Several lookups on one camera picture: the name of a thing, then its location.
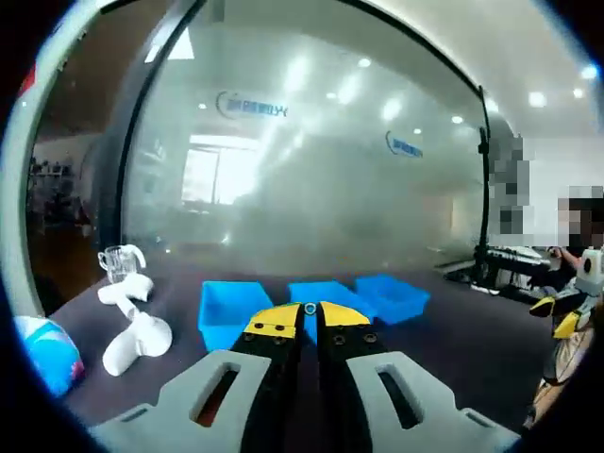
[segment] white plastic part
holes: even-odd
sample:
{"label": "white plastic part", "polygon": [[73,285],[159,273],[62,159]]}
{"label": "white plastic part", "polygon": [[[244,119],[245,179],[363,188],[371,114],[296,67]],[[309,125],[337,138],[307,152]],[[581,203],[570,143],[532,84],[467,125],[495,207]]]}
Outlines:
{"label": "white plastic part", "polygon": [[139,259],[139,264],[141,265],[141,269],[144,269],[145,267],[147,267],[147,261],[144,258],[144,254],[139,247],[137,247],[136,245],[132,245],[130,243],[128,245],[124,245],[123,248],[126,252],[134,253],[136,258]]}
{"label": "white plastic part", "polygon": [[117,303],[121,297],[146,302],[153,290],[153,280],[142,274],[128,274],[124,281],[105,286],[98,290],[98,298],[107,305]]}
{"label": "white plastic part", "polygon": [[162,319],[137,312],[129,328],[111,341],[103,354],[103,366],[120,376],[140,356],[159,357],[172,344],[172,330]]}

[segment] window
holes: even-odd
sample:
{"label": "window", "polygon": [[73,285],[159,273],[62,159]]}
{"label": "window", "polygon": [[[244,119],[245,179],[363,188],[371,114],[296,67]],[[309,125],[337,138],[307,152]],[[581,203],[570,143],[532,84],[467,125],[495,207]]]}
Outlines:
{"label": "window", "polygon": [[[127,158],[127,243],[202,243],[205,268],[287,275],[472,253],[481,205],[458,203],[478,213],[467,233],[451,212],[481,194],[482,107],[422,44],[324,0],[209,1],[180,29],[145,63],[159,71]],[[160,191],[137,192],[149,177]]]}

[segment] dark gray table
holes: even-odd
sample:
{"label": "dark gray table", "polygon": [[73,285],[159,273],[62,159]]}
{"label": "dark gray table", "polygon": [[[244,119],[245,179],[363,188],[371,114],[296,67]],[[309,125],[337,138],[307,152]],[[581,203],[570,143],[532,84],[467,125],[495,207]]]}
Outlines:
{"label": "dark gray table", "polygon": [[[288,282],[321,279],[208,273],[187,265],[171,265],[170,269],[164,277],[154,277],[151,300],[137,305],[168,322],[174,334],[172,347],[159,358],[138,359],[120,377],[110,376],[101,363],[109,342],[127,327],[117,307],[103,305],[96,297],[96,290],[105,282],[52,316],[72,337],[86,367],[86,376],[64,398],[85,425],[98,424],[143,402],[155,404],[165,382],[207,354],[197,330],[204,279],[258,280],[275,304],[289,302]],[[471,407],[518,429],[551,351],[548,320],[529,316],[526,305],[473,292],[444,281],[435,272],[394,275],[429,291],[431,298],[423,316],[393,327],[377,325],[380,339],[448,385],[460,409]],[[354,276],[323,277],[332,278],[351,286]],[[288,451],[321,451],[324,443],[315,356],[312,346],[303,349]]]}

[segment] white ceiling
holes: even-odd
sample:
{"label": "white ceiling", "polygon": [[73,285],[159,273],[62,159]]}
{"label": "white ceiling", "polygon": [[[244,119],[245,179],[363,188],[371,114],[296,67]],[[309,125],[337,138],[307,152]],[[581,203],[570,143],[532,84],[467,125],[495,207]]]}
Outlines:
{"label": "white ceiling", "polygon": [[[532,0],[370,0],[410,25],[493,96],[525,137],[601,132],[596,82],[580,73],[591,62],[562,21]],[[576,99],[574,89],[585,96]],[[542,92],[543,109],[529,105]]]}

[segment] blue tray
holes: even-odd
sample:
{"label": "blue tray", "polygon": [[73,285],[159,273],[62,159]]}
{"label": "blue tray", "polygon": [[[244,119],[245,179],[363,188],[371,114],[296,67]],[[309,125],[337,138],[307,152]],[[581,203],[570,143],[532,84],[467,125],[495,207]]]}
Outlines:
{"label": "blue tray", "polygon": [[204,281],[197,328],[209,352],[230,349],[260,310],[273,307],[255,281]]}
{"label": "blue tray", "polygon": [[[315,304],[326,301],[354,309],[363,314],[371,323],[374,322],[376,311],[362,297],[354,294],[348,288],[336,280],[313,281],[309,283],[290,283],[290,294],[292,302]],[[317,344],[316,316],[305,315],[304,329],[312,341]]]}
{"label": "blue tray", "polygon": [[386,275],[359,277],[355,285],[357,294],[371,304],[377,317],[389,326],[422,314],[430,298],[426,291]]}

